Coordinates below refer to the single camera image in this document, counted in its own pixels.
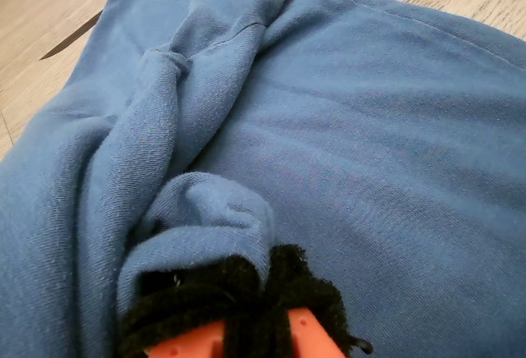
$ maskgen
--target wooden surface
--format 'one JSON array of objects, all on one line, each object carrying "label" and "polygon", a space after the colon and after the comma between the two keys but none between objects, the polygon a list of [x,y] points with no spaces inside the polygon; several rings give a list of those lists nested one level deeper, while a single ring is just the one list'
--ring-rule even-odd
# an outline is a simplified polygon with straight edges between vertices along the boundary
[{"label": "wooden surface", "polygon": [[[89,34],[39,59],[105,0],[0,0],[0,158],[27,120],[60,90]],[[471,17],[526,39],[526,0],[404,0]]]}]

